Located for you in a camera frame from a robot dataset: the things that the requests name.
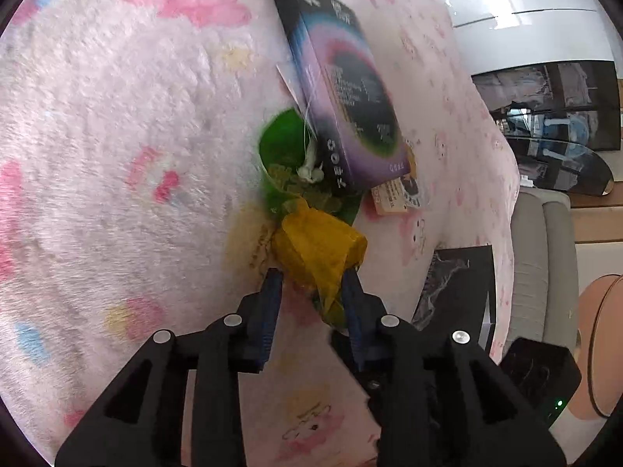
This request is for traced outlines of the yellow plastic bag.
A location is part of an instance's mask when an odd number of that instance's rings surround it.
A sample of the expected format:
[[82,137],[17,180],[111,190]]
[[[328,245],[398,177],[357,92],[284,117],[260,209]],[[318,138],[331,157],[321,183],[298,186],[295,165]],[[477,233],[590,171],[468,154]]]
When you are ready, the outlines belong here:
[[271,250],[285,276],[305,290],[326,324],[347,325],[342,277],[364,261],[368,240],[341,219],[311,207],[305,199],[285,202],[285,216],[273,233]]

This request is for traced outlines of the grey upholstered sofa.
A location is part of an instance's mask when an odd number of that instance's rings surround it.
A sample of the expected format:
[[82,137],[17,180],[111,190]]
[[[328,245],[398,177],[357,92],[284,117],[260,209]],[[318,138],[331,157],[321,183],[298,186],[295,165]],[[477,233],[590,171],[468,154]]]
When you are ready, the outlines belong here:
[[579,275],[567,195],[522,188],[511,220],[514,285],[504,351],[519,337],[574,351]]

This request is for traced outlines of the black storage box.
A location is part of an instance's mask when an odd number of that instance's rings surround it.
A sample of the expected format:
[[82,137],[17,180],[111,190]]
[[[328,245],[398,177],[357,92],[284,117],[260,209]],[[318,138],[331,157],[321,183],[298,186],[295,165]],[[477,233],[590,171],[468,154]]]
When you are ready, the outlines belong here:
[[496,287],[490,246],[433,253],[412,325],[434,349],[456,331],[488,352],[496,326]]

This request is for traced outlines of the colourful printed card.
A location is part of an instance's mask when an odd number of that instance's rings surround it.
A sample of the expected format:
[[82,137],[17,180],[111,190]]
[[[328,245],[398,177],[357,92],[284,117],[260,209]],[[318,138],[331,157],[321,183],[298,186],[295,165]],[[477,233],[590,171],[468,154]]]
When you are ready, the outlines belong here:
[[405,189],[398,178],[373,187],[371,193],[376,213],[380,216],[399,215],[408,211]]

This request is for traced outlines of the cartoon figure sticker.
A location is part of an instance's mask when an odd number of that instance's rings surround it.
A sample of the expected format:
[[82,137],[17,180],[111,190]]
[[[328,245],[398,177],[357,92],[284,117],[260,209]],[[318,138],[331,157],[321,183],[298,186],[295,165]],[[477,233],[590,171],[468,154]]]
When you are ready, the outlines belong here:
[[412,142],[405,142],[407,149],[410,171],[400,178],[403,197],[408,208],[420,209],[427,205],[428,198],[424,184],[417,176],[417,165]]

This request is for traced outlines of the glass coffee table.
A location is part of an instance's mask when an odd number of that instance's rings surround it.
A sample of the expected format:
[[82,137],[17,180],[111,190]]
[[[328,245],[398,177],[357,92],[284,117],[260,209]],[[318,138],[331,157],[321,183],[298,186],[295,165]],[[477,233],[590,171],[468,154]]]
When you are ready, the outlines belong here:
[[579,113],[535,114],[514,107],[495,119],[531,187],[594,197],[608,195],[614,175],[589,147],[589,118]]

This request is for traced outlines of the black purple book box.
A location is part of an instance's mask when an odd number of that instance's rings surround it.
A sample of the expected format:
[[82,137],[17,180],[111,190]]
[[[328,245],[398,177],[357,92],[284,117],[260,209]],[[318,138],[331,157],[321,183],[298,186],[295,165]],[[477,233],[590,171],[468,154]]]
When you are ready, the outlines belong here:
[[338,0],[273,1],[334,192],[360,193],[408,173],[391,98],[353,11]]

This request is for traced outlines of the green plastic cup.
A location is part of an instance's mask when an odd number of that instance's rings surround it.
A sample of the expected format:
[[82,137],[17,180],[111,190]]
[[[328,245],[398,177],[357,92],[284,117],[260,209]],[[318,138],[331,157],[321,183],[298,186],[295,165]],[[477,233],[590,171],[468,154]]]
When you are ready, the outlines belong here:
[[310,130],[296,109],[281,112],[264,126],[258,155],[265,207],[273,217],[280,219],[287,212],[288,201],[302,197],[310,207],[351,226],[359,211],[361,195],[335,194],[326,176],[310,183],[298,174],[312,143]]

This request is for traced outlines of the pink cartoon print blanket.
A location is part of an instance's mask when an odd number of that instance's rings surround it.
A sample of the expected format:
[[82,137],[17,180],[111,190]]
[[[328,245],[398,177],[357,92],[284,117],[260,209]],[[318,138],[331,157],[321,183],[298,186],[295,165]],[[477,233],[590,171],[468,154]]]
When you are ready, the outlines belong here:
[[[491,246],[508,336],[514,156],[442,0],[355,12],[424,190],[355,226],[366,291],[410,318],[440,248]],[[273,222],[258,140],[292,101],[273,0],[24,0],[1,37],[1,397],[52,461],[148,337],[205,328],[258,289]]]

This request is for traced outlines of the white wired earphones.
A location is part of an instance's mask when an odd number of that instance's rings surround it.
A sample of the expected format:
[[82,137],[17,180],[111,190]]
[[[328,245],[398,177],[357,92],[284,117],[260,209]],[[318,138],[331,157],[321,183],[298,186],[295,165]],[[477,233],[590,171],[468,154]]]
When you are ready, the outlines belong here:
[[319,165],[318,162],[318,140],[310,121],[310,103],[306,101],[298,74],[291,61],[278,62],[276,70],[303,121],[304,162],[298,167],[297,175],[305,183],[320,183],[324,180],[324,172],[323,165]]

